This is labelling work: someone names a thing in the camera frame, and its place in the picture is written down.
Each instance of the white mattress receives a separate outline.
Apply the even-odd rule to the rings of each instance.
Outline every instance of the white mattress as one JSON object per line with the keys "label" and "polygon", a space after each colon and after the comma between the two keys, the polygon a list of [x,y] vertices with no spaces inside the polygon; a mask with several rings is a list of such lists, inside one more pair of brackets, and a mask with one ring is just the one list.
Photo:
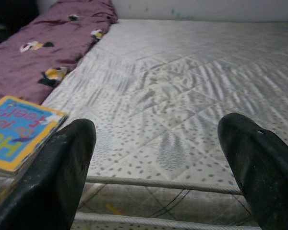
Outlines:
{"label": "white mattress", "polygon": [[[94,121],[89,176],[237,189],[217,124],[238,112],[288,144],[288,23],[119,20],[43,105]],[[241,196],[182,189],[87,184],[79,210],[253,223]]]}

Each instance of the children's book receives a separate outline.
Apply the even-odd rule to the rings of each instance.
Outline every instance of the children's book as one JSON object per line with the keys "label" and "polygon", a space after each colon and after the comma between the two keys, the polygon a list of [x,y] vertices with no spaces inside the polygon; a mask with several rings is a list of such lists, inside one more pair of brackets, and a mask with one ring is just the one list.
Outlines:
{"label": "children's book", "polygon": [[24,100],[0,99],[0,171],[14,174],[66,119],[66,114]]}

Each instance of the purple blanket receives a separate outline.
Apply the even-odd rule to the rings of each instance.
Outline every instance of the purple blanket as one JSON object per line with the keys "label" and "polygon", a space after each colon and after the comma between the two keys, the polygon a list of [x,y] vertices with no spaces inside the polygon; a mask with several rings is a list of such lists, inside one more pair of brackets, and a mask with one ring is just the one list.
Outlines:
{"label": "purple blanket", "polygon": [[[55,71],[75,68],[116,20],[111,0],[59,0],[0,44],[0,98],[12,95],[41,104],[57,85],[52,82],[60,81]],[[33,41],[38,44],[27,50],[25,44]]]}

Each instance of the book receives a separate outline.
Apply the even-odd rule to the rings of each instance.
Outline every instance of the book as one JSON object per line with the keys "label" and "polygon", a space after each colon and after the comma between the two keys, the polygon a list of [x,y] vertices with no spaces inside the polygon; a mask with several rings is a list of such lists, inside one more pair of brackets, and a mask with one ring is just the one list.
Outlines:
{"label": "book", "polygon": [[0,171],[15,174],[65,121],[63,112],[12,96],[0,99]]}

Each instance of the yellow book border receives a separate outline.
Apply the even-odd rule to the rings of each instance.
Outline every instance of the yellow book border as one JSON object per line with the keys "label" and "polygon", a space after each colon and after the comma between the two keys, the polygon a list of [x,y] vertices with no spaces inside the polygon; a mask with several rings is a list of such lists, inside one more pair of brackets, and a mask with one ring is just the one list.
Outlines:
{"label": "yellow book border", "polygon": [[[2,97],[0,99],[0,106],[5,101],[7,101],[8,99],[12,99],[14,101],[17,101],[17,102],[20,102],[20,103],[23,103],[23,104],[31,105],[31,106],[33,106],[35,108],[42,109],[44,111],[55,112],[58,115],[61,115],[62,119],[66,115],[63,112],[60,112],[60,111],[57,111],[57,110],[54,110],[54,109],[49,109],[49,108],[46,108],[46,107],[31,103],[31,102],[27,102],[27,101],[24,101],[22,99],[19,99],[19,98],[16,98],[16,97],[12,97],[12,96],[4,96],[4,97]],[[0,169],[5,170],[5,171],[14,172],[17,169],[17,167],[19,165],[21,165],[22,160],[26,156],[28,156],[31,153],[33,153],[33,150],[34,150],[35,146],[38,145],[47,135],[49,135],[50,131],[52,130],[52,128],[56,127],[57,125],[58,125],[57,122],[51,122],[50,124],[48,124],[44,128],[44,130],[37,137],[35,137],[33,140],[31,140],[31,142],[21,151],[21,153],[12,162],[6,162],[6,161],[0,160]]]}

